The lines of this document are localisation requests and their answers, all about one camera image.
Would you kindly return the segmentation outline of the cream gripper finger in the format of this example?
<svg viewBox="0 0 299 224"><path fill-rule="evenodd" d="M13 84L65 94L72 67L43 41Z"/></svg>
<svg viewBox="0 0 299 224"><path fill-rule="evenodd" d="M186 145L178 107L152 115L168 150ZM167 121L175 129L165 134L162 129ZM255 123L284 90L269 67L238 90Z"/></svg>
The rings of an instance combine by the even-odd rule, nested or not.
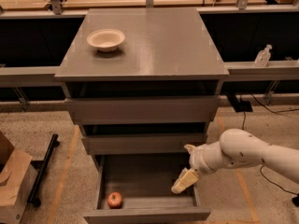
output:
<svg viewBox="0 0 299 224"><path fill-rule="evenodd" d="M190 144L185 145L184 148L188 151L189 154L193 154L193 152L196 150L196 146Z"/></svg>
<svg viewBox="0 0 299 224"><path fill-rule="evenodd" d="M180 194L182 191L196 183L198 179L198 174L193 169L184 168L172 186L171 191L175 194Z"/></svg>

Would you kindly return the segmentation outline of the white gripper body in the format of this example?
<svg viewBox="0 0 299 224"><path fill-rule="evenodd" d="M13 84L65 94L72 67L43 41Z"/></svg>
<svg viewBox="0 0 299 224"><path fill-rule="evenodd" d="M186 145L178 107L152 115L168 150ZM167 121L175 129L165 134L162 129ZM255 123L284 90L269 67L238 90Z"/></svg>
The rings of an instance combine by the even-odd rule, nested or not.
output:
<svg viewBox="0 0 299 224"><path fill-rule="evenodd" d="M204 149L202 147L196 147L193 154L190 154L189 164L198 174L207 175L209 172L209 167L204 159Z"/></svg>

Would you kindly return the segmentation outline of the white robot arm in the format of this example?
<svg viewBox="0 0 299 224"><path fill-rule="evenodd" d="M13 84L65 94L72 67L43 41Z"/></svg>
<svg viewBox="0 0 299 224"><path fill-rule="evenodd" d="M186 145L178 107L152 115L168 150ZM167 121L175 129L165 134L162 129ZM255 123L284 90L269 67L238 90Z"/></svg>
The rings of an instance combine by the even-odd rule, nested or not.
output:
<svg viewBox="0 0 299 224"><path fill-rule="evenodd" d="M298 149L271 145L244 130L229 129L217 142L198 147L187 144L184 148L190 154L190 168L184 168L172 186L176 194L195 184L200 175L259 164L299 183Z"/></svg>

